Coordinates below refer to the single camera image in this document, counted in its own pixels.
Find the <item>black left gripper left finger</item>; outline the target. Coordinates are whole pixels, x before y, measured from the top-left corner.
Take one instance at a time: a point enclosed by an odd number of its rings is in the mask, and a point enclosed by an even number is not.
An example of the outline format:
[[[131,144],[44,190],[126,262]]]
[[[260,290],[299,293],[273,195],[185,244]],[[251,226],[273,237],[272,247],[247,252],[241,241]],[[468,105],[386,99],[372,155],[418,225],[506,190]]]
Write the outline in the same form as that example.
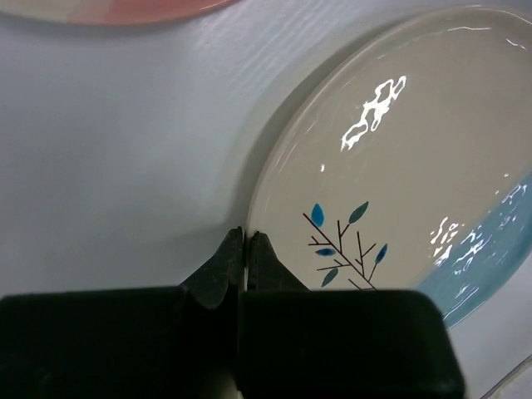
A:
[[[178,285],[4,297],[2,397],[196,397],[236,353],[243,243],[231,229]]]

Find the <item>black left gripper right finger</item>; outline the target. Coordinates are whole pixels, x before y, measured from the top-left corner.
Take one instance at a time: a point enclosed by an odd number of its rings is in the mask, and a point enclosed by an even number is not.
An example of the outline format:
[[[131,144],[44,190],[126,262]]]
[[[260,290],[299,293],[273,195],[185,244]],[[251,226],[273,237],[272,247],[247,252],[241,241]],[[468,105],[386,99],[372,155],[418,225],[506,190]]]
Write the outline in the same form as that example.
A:
[[[463,398],[442,316],[408,290],[310,291],[261,283],[239,296],[246,398]]]

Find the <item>blue and cream plate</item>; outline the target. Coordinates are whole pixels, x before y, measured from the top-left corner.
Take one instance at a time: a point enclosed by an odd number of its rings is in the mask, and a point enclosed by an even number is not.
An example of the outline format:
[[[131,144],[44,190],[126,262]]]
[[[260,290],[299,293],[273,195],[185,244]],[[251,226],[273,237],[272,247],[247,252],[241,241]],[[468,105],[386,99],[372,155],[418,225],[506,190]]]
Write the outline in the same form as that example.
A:
[[[246,229],[306,288],[468,317],[531,250],[530,15],[442,8],[352,54],[285,127]]]

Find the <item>pink and cream plate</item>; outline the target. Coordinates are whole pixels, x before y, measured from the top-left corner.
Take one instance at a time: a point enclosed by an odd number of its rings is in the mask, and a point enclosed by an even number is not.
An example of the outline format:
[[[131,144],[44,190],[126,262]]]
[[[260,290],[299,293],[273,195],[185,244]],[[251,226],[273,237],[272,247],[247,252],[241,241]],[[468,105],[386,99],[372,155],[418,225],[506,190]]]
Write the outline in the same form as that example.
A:
[[[230,3],[227,0],[1,0],[1,13],[76,25],[130,26],[196,17]]]

